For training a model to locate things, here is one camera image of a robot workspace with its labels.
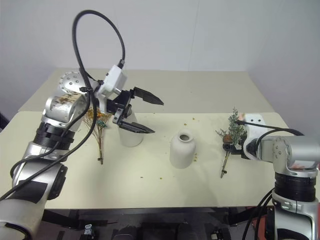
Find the black power cord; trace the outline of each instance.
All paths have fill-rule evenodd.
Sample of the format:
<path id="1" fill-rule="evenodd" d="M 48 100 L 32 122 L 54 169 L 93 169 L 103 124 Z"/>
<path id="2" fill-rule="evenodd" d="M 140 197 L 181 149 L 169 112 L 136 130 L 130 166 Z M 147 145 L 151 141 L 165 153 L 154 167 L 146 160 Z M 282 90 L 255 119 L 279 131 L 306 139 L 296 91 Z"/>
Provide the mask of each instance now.
<path id="1" fill-rule="evenodd" d="M 41 170 L 39 170 L 38 172 L 34 173 L 33 175 L 31 175 L 30 177 L 28 177 L 27 179 L 25 179 L 24 181 L 22 181 L 21 183 L 17 184 L 16 186 L 14 186 L 13 188 L 11 188 L 8 192 L 6 192 L 2 197 L 0 197 L 0 201 L 6 199 L 7 197 L 9 197 L 12 193 L 14 193 L 16 190 L 22 188 L 23 186 L 25 186 L 26 184 L 28 184 L 32 179 L 36 178 L 37 176 L 39 176 L 40 174 L 44 173 L 45 171 L 47 171 L 48 169 L 52 168 L 53 166 L 61 163 L 65 158 L 67 158 L 69 155 L 71 155 L 72 153 L 74 153 L 76 150 L 78 150 L 85 142 L 86 140 L 90 137 L 91 133 L 93 132 L 95 126 L 96 126 L 96 121 L 97 121 L 97 100 L 95 98 L 95 95 L 94 95 L 94 91 L 92 89 L 92 86 L 90 84 L 90 81 L 88 79 L 88 76 L 90 78 L 92 78 L 86 71 L 84 65 L 83 65 L 83 62 L 82 62 L 82 59 L 81 59 L 81 56 L 80 56 L 80 53 L 79 53 L 79 49 L 78 49 L 78 44 L 77 44 L 77 37 L 76 37 L 76 30 L 77 30 L 77 25 L 78 25 L 78 22 L 79 22 L 79 19 L 84 16 L 84 15 L 87 15 L 87 14 L 93 14 L 93 15 L 96 15 L 96 16 L 99 16 L 101 17 L 102 19 L 106 20 L 111 26 L 112 28 L 114 29 L 114 31 L 116 32 L 116 34 L 118 35 L 119 37 L 119 40 L 120 40 L 120 43 L 121 43 L 121 47 L 122 47 L 122 58 L 121 60 L 119 61 L 119 64 L 118 64 L 118 67 L 119 68 L 123 68 L 124 66 L 124 63 L 125 63 L 125 57 L 126 57 L 126 51 L 125 51 L 125 45 L 124 45 L 124 42 L 123 42 L 123 39 L 120 35 L 120 32 L 118 31 L 118 29 L 116 28 L 116 26 L 113 24 L 113 22 L 107 18 L 106 16 L 104 16 L 103 14 L 97 12 L 97 11 L 94 11 L 94 10 L 84 10 L 82 12 L 80 12 L 74 19 L 73 21 L 73 25 L 72 25 L 72 43 L 73 43 L 73 48 L 74 48 L 74 52 L 75 52 L 75 56 L 76 56 L 76 59 L 78 61 L 78 64 L 79 64 L 79 70 L 80 70 L 80 73 L 81 73 L 81 76 L 83 77 L 83 80 L 84 80 L 84 83 L 85 83 L 85 86 L 86 86 L 86 89 L 87 89 L 87 92 L 88 92 L 88 101 L 87 101 L 87 104 L 86 104 L 86 108 L 85 108 L 85 111 L 83 111 L 83 113 L 81 115 L 79 115 L 74 121 L 72 121 L 70 123 L 70 125 L 68 125 L 68 127 L 63 131 L 62 135 L 63 136 L 68 129 L 71 128 L 71 126 L 76 122 L 78 121 L 81 117 L 83 117 L 86 112 L 88 111 L 89 109 L 89 106 L 90 106 L 90 101 L 92 102 L 92 108 L 93 108 L 93 120 L 92 120 L 92 125 L 89 129 L 89 132 L 87 133 L 87 135 L 82 139 L 82 141 L 77 145 L 75 146 L 72 150 L 68 151 L 65 155 L 63 155 L 62 157 L 60 157 L 59 159 L 57 159 L 56 161 L 53 161 L 51 164 L 47 165 L 46 167 L 42 168 Z M 31 157 L 28 157 L 28 158 L 25 158 L 21 161 L 19 161 L 18 163 L 24 163 L 28 160 L 31 160 L 31 159 L 38 159 L 38 158 L 41 158 L 41 157 L 44 157 L 50 153 L 52 153 L 56 148 L 57 146 L 59 145 L 59 142 L 57 142 L 55 144 L 55 146 L 48 152 L 44 153 L 44 154 L 40 154 L 40 155 L 37 155 L 37 156 L 31 156 Z M 15 164 L 10 173 L 13 175 L 14 173 L 14 170 L 15 168 L 17 167 L 17 165 Z"/>
<path id="2" fill-rule="evenodd" d="M 259 233 L 259 225 L 260 225 L 260 220 L 262 217 L 262 213 L 264 212 L 264 210 L 267 208 L 268 203 L 270 202 L 270 200 L 272 199 L 272 195 L 270 195 L 264 202 L 263 206 L 260 208 L 259 214 L 258 214 L 258 218 L 255 224 L 255 230 L 254 230 L 254 240 L 258 240 L 258 233 Z"/>
<path id="3" fill-rule="evenodd" d="M 293 135 L 296 135 L 296 136 L 304 136 L 303 133 L 301 133 L 300 131 L 298 130 L 295 130 L 295 129 L 292 129 L 292 128 L 282 128 L 282 127 L 277 127 L 277 126 L 268 126 L 268 125 L 261 125 L 261 124 L 257 124 L 257 123 L 253 123 L 253 122 L 247 122 L 247 121 L 241 121 L 241 120 L 237 120 L 235 121 L 236 124 L 238 125 L 252 125 L 252 126 L 257 126 L 257 127 L 261 127 L 261 128 L 268 128 L 268 129 L 273 129 L 271 131 L 268 131 L 264 134 L 262 134 L 258 140 L 256 141 L 255 143 L 255 151 L 258 150 L 258 147 L 259 147 L 259 144 L 261 143 L 262 139 L 269 135 L 269 134 L 272 134 L 272 133 L 275 133 L 275 132 L 288 132 L 288 133 L 291 133 Z"/>
<path id="4" fill-rule="evenodd" d="M 88 111 L 89 107 L 90 107 L 90 98 L 89 98 L 88 101 L 86 102 L 86 106 L 85 106 L 85 108 L 84 108 L 84 111 L 83 111 L 79 116 L 77 116 L 72 122 L 69 123 L 69 125 L 68 125 L 68 126 L 65 128 L 65 130 L 62 132 L 62 134 L 61 134 L 61 136 L 60 136 L 61 139 L 55 143 L 55 145 L 53 146 L 53 148 L 51 148 L 49 151 L 47 151 L 47 152 L 45 152 L 45 153 L 43 153 L 43 154 L 29 156 L 29 157 L 26 157 L 26 158 L 24 158 L 24 159 L 16 162 L 16 163 L 12 166 L 12 168 L 11 168 L 11 170 L 10 170 L 10 176 L 11 176 L 11 178 L 14 177 L 15 169 L 16 169 L 16 167 L 19 166 L 20 164 L 23 164 L 23 163 L 25 163 L 25 162 L 27 162 L 27 161 L 30 161 L 30 160 L 40 159 L 40 158 L 43 158 L 43 157 L 45 157 L 45 156 L 53 153 L 53 152 L 57 149 L 57 147 L 59 146 L 59 144 L 61 143 L 62 138 L 63 138 L 64 135 L 67 133 L 67 131 L 68 131 L 78 120 L 80 120 L 80 119 L 86 114 L 86 112 Z"/>
<path id="5" fill-rule="evenodd" d="M 262 134 L 258 140 L 256 141 L 255 143 L 255 151 L 258 150 L 258 147 L 259 147 L 259 144 L 261 143 L 262 139 L 269 135 L 269 134 L 272 134 L 272 133 L 275 133 L 275 132 L 288 132 L 288 133 L 291 133 L 293 135 L 296 135 L 296 136 L 303 136 L 303 134 L 297 130 L 294 130 L 294 129 L 291 129 L 291 128 L 281 128 L 281 129 L 274 129 L 274 130 L 271 130 L 271 131 L 267 131 L 266 133 Z"/>
<path id="6" fill-rule="evenodd" d="M 86 75 L 87 75 L 90 79 L 92 79 L 93 81 L 96 81 L 96 82 L 97 82 L 97 80 L 95 80 L 87 71 L 85 71 L 85 73 L 86 73 Z"/>
<path id="7" fill-rule="evenodd" d="M 243 231 L 243 235 L 242 235 L 242 240 L 246 240 L 246 236 L 248 233 L 248 229 L 250 227 L 250 223 L 252 222 L 252 220 L 254 219 L 254 216 L 257 214 L 259 208 L 261 207 L 261 205 L 264 203 L 264 201 L 271 196 L 272 191 L 274 190 L 274 188 L 272 188 L 262 199 L 261 201 L 258 203 L 258 205 L 255 207 L 254 211 L 251 213 L 248 221 L 246 222 L 244 231 Z"/>

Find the beige tabletop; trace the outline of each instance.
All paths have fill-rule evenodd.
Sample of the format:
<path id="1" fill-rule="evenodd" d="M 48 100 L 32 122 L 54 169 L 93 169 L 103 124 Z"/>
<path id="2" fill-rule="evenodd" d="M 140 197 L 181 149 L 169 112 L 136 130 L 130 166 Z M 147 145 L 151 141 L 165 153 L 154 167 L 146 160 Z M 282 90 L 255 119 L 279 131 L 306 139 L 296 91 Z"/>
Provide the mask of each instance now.
<path id="1" fill-rule="evenodd" d="M 19 111 L 43 111 L 47 98 L 58 87 L 60 76 L 72 68 L 58 68 Z M 88 69 L 103 80 L 105 69 Z M 136 113 L 229 113 L 233 107 L 241 112 L 274 112 L 271 105 L 244 71 L 161 71 L 125 70 L 125 89 L 139 87 L 152 92 L 164 106 L 141 99 L 131 104 Z"/>
<path id="2" fill-rule="evenodd" d="M 21 159 L 40 124 L 41 112 L 19 112 L 0 133 L 0 194 L 11 187 L 9 170 Z M 97 161 L 93 137 L 64 163 L 68 167 L 60 196 L 49 209 L 123 209 L 167 207 L 255 206 L 274 186 L 273 165 L 231 155 L 220 178 L 224 150 L 215 130 L 228 127 L 228 113 L 137 113 L 138 122 L 155 130 L 136 147 L 120 143 L 117 126 L 109 123 L 104 138 L 104 164 Z M 286 127 L 274 112 L 262 113 L 267 125 Z M 189 128 L 196 157 L 185 169 L 169 161 L 170 141 Z M 87 133 L 81 125 L 75 146 Z M 320 197 L 320 184 L 316 185 Z"/>

